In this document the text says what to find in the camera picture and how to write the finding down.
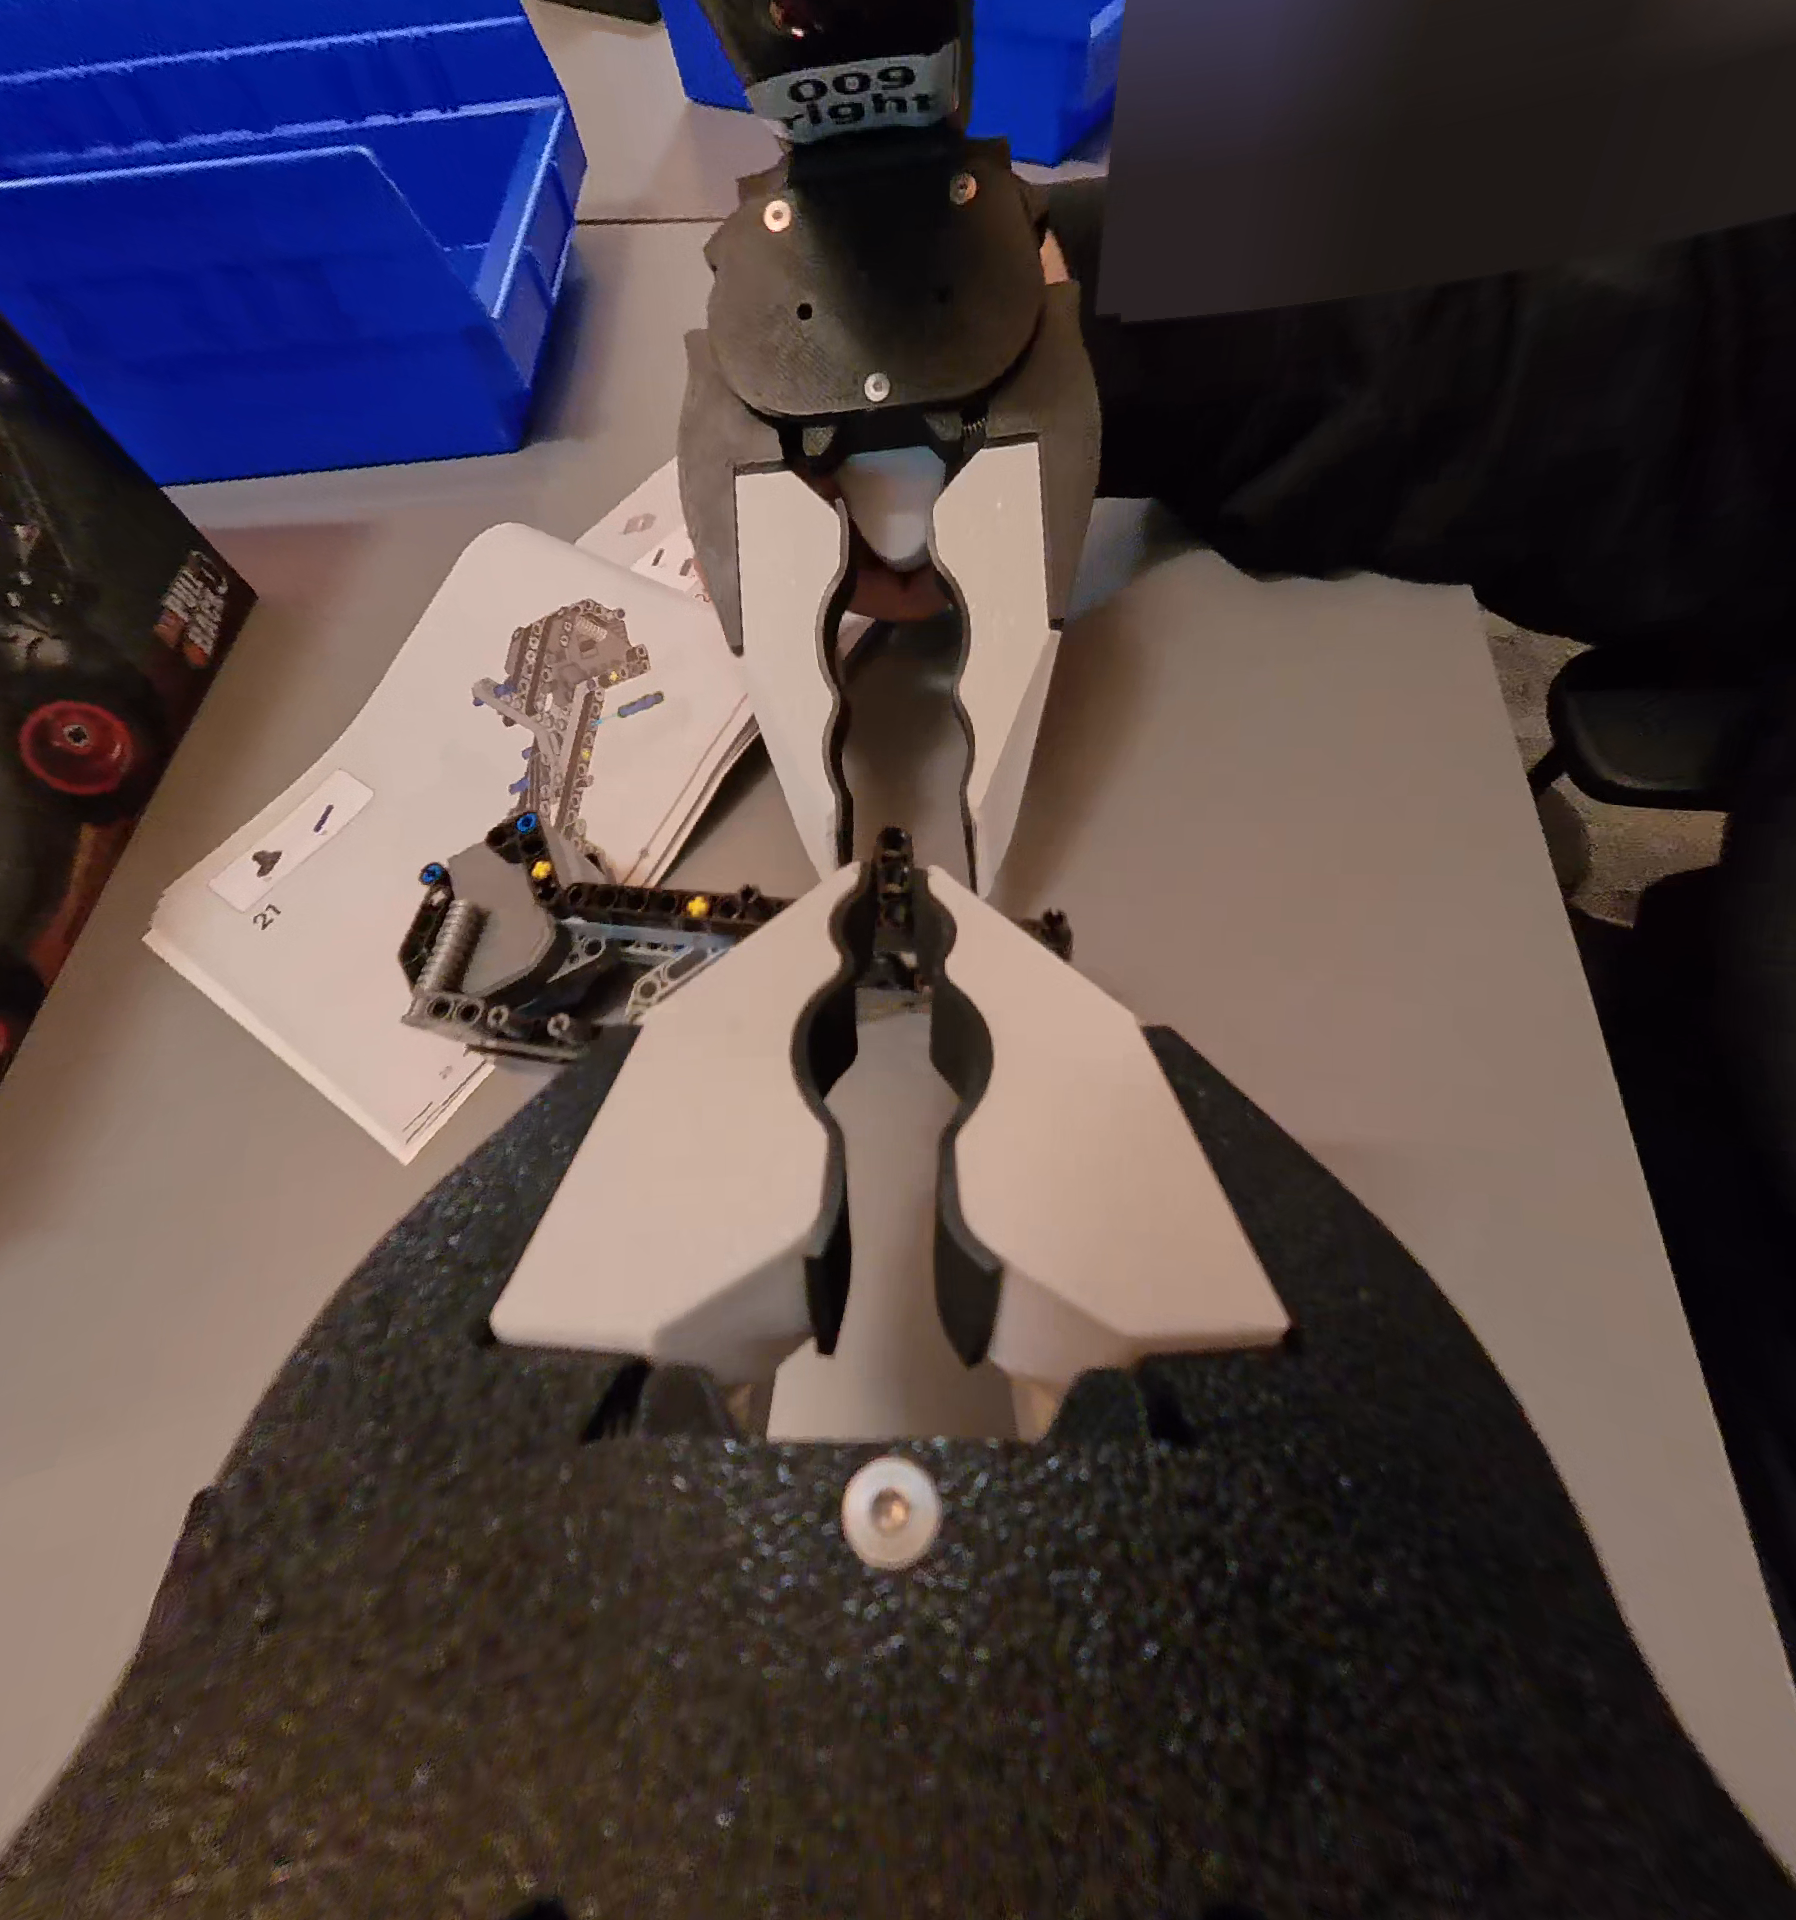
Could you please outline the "black toy set box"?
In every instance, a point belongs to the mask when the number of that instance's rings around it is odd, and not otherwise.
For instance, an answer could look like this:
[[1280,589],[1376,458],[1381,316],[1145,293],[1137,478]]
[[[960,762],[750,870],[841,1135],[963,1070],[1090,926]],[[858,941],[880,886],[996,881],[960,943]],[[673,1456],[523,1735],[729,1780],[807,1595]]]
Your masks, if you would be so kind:
[[0,314],[0,1085],[256,603]]

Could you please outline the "black office chair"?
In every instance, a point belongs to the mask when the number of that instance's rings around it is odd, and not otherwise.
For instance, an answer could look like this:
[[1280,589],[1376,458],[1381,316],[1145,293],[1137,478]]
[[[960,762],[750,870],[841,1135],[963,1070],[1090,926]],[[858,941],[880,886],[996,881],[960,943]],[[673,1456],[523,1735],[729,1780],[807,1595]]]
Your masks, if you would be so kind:
[[1550,678],[1548,746],[1531,796],[1567,781],[1603,804],[1725,814],[1760,695],[1718,661],[1660,647],[1589,647]]

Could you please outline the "white instruction booklet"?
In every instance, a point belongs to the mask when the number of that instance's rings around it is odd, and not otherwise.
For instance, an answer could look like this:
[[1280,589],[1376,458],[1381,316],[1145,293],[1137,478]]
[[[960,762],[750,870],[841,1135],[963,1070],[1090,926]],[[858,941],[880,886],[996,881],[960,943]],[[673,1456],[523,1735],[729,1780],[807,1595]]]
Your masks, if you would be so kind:
[[534,813],[561,878],[655,883],[756,736],[678,463],[577,540],[472,540],[337,741],[157,901],[144,943],[410,1163],[486,1078],[406,1025],[420,870]]

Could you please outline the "blue storage bin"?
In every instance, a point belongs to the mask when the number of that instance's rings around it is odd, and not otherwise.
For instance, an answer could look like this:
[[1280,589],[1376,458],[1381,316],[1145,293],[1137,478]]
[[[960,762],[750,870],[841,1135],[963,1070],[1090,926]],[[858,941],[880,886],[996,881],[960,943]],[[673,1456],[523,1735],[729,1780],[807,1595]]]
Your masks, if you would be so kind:
[[583,153],[514,2],[0,2],[0,311],[160,484],[508,453]]
[[[712,25],[697,2],[661,2],[686,98],[747,107]],[[1060,161],[1110,123],[1123,2],[976,2],[971,130],[1002,135],[1018,159]]]

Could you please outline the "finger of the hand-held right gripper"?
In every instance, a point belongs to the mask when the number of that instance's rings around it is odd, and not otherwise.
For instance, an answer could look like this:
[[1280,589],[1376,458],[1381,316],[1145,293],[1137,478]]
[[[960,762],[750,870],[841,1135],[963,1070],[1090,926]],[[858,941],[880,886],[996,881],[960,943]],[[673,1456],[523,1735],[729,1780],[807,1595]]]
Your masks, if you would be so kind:
[[973,890],[998,883],[1056,663],[1038,443],[985,445],[933,502],[933,562],[963,614],[957,706]]
[[838,684],[848,516],[786,468],[741,472],[736,507],[743,684],[799,839],[827,875],[854,845]]

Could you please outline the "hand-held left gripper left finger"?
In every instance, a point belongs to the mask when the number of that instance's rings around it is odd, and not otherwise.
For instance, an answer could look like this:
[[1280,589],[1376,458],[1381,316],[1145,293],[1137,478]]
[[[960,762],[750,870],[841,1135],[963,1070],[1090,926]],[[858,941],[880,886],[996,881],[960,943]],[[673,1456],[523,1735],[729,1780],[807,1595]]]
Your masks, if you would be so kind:
[[670,994],[637,1035],[490,1311],[497,1343],[707,1376],[741,1431],[838,1344],[863,873],[839,869]]

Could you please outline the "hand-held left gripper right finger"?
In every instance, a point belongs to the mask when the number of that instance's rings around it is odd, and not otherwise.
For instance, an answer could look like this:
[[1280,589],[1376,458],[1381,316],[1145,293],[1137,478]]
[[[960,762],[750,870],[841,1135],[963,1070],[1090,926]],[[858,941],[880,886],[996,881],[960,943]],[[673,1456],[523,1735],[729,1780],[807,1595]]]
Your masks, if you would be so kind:
[[1135,1014],[939,869],[918,878],[939,1137],[933,1297],[1044,1435],[1079,1382],[1268,1350],[1292,1319]]

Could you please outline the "person's right hand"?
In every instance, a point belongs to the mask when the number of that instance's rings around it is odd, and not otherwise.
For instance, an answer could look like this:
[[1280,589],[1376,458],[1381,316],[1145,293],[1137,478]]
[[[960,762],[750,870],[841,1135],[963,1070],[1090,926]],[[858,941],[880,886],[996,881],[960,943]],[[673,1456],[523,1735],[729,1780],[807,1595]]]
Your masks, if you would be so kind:
[[870,621],[913,623],[941,616],[954,596],[933,565],[910,569],[886,562],[869,549],[856,558],[849,611]]

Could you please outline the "grey desk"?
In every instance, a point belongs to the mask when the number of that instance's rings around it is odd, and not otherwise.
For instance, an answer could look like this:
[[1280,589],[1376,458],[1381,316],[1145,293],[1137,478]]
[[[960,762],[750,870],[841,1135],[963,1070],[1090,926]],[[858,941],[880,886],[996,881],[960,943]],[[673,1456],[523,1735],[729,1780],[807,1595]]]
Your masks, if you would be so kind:
[[[922,1449],[944,1542],[870,1575],[869,1444],[523,1428],[464,1321],[594,1104],[486,1082],[403,1168],[142,946],[165,890],[310,766],[497,520],[573,533],[663,455],[704,223],[585,232],[557,439],[509,461],[194,487],[261,592],[0,1091],[0,1853],[64,1787],[17,1916],[1617,1914],[1481,1695],[1391,1738],[1452,1627],[1442,1562],[1346,1617],[1364,1454]],[[1018,905],[1225,1077],[1270,1253],[1387,1304],[1436,1281],[1550,1452],[1634,1633],[1796,1890],[1796,1687],[1487,654],[1457,589],[1126,566],[1062,642]]]

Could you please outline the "grey black toy brick model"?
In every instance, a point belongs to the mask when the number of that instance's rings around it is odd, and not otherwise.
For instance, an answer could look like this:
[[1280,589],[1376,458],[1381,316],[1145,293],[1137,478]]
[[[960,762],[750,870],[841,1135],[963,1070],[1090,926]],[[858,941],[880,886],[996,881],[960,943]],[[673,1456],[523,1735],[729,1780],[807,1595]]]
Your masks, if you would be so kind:
[[1062,1020],[1090,1002],[1068,973],[1071,922],[1015,922],[915,860],[886,826],[800,899],[561,878],[538,817],[432,861],[406,929],[406,1021],[485,1056],[571,1063],[609,1029],[649,1025],[655,1047],[722,1067],[781,1070],[821,1097],[856,1057],[860,994],[951,1020]]

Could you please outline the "person's right forearm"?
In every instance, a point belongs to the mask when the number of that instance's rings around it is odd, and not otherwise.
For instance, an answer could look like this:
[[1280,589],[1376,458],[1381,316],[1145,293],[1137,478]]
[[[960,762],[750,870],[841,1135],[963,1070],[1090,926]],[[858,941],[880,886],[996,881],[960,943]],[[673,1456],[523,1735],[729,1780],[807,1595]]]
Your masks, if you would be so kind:
[[1796,214],[1195,319],[1099,314],[1105,180],[1051,188],[1099,491],[1228,562],[1472,588],[1579,642],[1796,638]]

